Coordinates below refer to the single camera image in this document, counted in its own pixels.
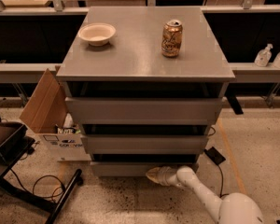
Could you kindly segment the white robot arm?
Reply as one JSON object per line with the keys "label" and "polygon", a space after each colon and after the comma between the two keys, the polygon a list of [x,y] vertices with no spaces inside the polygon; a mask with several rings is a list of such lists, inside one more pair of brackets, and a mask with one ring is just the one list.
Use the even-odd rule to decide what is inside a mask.
{"label": "white robot arm", "polygon": [[188,166],[154,167],[146,176],[162,186],[192,190],[216,224],[264,224],[263,214],[254,200],[243,193],[219,198]]}

